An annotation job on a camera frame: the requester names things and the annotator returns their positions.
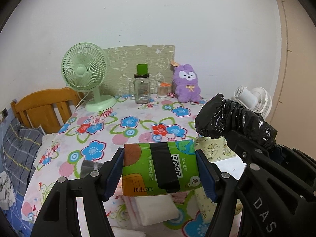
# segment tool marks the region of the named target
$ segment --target wall socket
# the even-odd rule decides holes
[[[1,115],[0,115],[0,119],[1,119],[1,120],[5,119],[5,118],[8,116],[8,111],[7,111],[7,109],[5,108],[3,111],[1,111],[0,114],[1,114]]]

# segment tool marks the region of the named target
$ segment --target blue bedsheet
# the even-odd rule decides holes
[[[20,236],[30,237],[33,228],[32,223],[22,220],[21,208],[23,204],[24,197],[15,193],[15,203],[8,211],[3,211],[7,216],[8,221],[12,227],[19,232]]]

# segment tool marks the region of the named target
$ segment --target wooden bed frame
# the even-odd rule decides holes
[[[71,117],[69,101],[76,106],[80,99],[77,92],[65,87],[62,89],[47,89],[34,92],[24,97],[21,101],[11,103],[14,116],[26,127],[39,127],[45,133],[57,133],[61,125],[58,122],[53,105],[56,104],[62,121]]]

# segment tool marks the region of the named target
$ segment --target glass mug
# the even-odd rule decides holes
[[[150,96],[150,83],[149,74],[137,75],[135,74],[135,80],[130,83],[130,95],[135,97],[135,102],[138,104],[149,103]]]

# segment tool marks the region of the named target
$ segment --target blue gripper pad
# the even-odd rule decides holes
[[[203,189],[205,191],[205,194],[208,198],[210,198],[213,202],[217,201],[217,194],[215,191],[215,181],[213,179],[213,177],[211,176],[211,174],[209,173],[207,166],[205,165],[201,155],[199,152],[195,152],[196,153],[196,158],[197,158],[197,167],[198,167],[198,171],[200,174],[200,180],[203,186]]]
[[[123,157],[124,157],[124,150],[119,155],[117,161],[115,162],[109,177],[106,181],[106,191],[104,193],[104,197],[106,200],[108,200],[110,197],[114,195],[114,192],[116,190],[116,187],[119,183],[119,179],[122,175],[123,170]]]

